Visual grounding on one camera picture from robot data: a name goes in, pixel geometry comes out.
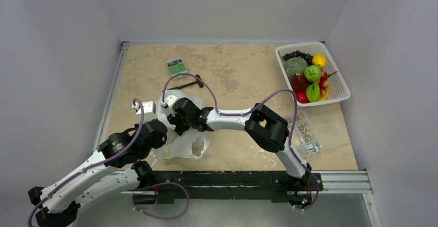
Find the light green fake guava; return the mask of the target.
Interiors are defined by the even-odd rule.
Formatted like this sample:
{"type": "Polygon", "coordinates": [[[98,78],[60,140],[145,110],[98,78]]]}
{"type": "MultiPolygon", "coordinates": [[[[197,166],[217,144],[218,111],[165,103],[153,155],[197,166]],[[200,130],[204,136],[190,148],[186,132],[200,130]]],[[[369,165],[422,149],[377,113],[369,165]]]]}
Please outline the light green fake guava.
{"type": "Polygon", "coordinates": [[[309,82],[317,82],[322,76],[321,68],[316,65],[308,66],[304,70],[304,77],[309,82]]]}

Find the yellow fake lemon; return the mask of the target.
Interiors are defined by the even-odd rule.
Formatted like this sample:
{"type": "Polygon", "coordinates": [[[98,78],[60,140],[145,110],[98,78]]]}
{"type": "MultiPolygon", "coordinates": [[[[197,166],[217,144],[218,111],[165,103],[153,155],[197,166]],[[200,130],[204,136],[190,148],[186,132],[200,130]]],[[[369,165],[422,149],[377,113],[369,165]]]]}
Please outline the yellow fake lemon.
{"type": "Polygon", "coordinates": [[[319,68],[324,68],[327,64],[326,57],[320,53],[317,53],[312,58],[312,64],[318,66],[319,68]]]}

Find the dark fake grape bunch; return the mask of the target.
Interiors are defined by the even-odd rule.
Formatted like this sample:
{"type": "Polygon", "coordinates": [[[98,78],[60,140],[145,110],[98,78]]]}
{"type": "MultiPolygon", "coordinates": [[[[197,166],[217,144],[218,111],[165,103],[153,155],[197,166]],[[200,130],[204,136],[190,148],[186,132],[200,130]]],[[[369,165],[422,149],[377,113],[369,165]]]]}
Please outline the dark fake grape bunch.
{"type": "Polygon", "coordinates": [[[308,65],[312,65],[313,56],[309,53],[301,52],[300,50],[286,53],[285,55],[282,56],[282,60],[284,62],[286,62],[287,60],[292,59],[292,58],[296,58],[296,57],[302,58],[307,62],[308,65]]]}

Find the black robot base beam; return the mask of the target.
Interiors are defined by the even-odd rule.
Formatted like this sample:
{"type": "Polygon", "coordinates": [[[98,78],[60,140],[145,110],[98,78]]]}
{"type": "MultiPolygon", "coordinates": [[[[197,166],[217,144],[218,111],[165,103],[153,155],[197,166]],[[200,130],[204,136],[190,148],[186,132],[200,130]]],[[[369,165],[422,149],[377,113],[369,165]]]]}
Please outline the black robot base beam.
{"type": "Polygon", "coordinates": [[[319,173],[302,181],[286,171],[153,171],[146,162],[132,168],[140,173],[138,185],[128,188],[144,194],[140,204],[172,204],[190,200],[269,200],[304,208],[323,189],[319,173]]]}

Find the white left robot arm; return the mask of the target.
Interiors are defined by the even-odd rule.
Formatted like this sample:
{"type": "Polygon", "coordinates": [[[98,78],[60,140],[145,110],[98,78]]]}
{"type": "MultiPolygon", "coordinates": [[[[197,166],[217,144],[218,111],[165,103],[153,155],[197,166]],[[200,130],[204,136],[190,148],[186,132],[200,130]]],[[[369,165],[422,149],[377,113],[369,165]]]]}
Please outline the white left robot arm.
{"type": "Polygon", "coordinates": [[[69,175],[48,187],[33,187],[28,196],[38,226],[68,226],[80,210],[106,195],[148,190],[154,173],[145,162],[153,148],[167,140],[167,127],[157,119],[111,134],[98,150],[69,175]]]}

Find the red fake cherry bunch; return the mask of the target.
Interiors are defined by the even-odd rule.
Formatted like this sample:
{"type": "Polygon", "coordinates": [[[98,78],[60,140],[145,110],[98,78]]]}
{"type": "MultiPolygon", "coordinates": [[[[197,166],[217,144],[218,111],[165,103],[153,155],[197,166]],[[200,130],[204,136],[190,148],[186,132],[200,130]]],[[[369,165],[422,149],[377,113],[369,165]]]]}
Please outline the red fake cherry bunch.
{"type": "Polygon", "coordinates": [[[328,79],[329,79],[331,76],[335,75],[337,72],[338,72],[338,71],[335,71],[335,72],[332,72],[332,73],[327,73],[327,72],[325,72],[325,71],[322,70],[321,78],[320,78],[320,80],[319,80],[318,85],[319,85],[320,87],[329,87],[330,82],[328,81],[328,79]]]}

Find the white plastic shopping bag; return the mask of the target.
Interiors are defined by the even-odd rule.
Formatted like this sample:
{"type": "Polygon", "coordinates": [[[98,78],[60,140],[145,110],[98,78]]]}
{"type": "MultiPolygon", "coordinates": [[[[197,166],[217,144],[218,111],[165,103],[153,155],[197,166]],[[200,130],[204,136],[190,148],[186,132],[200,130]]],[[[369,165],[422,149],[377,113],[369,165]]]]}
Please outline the white plastic shopping bag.
{"type": "Polygon", "coordinates": [[[154,150],[157,159],[185,158],[198,160],[203,157],[210,145],[208,135],[193,128],[185,131],[182,135],[178,135],[176,126],[167,120],[167,110],[161,106],[160,100],[155,101],[155,104],[157,119],[167,127],[166,144],[154,150]]]}

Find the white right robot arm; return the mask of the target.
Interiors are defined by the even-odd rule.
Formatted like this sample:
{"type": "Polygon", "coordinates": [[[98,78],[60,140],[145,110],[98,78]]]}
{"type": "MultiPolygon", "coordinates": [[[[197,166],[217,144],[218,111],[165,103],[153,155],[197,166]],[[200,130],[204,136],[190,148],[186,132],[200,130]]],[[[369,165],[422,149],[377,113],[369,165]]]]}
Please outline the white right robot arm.
{"type": "Polygon", "coordinates": [[[279,158],[294,188],[303,189],[310,183],[311,166],[292,146],[292,130],[287,121],[267,106],[258,103],[252,109],[234,111],[199,108],[189,98],[174,95],[167,96],[162,106],[169,110],[167,119],[176,126],[178,134],[188,129],[244,131],[260,148],[279,158]]]}

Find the green fake fruit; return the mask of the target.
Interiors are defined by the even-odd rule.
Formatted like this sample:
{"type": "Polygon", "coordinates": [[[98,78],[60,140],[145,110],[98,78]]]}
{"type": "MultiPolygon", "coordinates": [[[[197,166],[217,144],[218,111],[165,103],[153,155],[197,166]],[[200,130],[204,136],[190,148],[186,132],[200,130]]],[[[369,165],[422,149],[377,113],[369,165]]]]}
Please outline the green fake fruit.
{"type": "Polygon", "coordinates": [[[306,97],[309,102],[317,102],[321,98],[320,86],[318,84],[311,84],[306,89],[306,97]]]}

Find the dark red fake apple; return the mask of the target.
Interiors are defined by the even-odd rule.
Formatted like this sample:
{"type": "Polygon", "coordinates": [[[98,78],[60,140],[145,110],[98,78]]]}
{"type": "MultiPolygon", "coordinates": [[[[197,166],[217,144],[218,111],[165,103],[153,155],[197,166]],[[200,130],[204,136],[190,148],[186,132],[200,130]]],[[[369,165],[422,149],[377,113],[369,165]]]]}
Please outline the dark red fake apple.
{"type": "Polygon", "coordinates": [[[292,76],[291,87],[295,93],[306,92],[308,86],[311,84],[305,76],[301,73],[296,73],[292,76]]]}

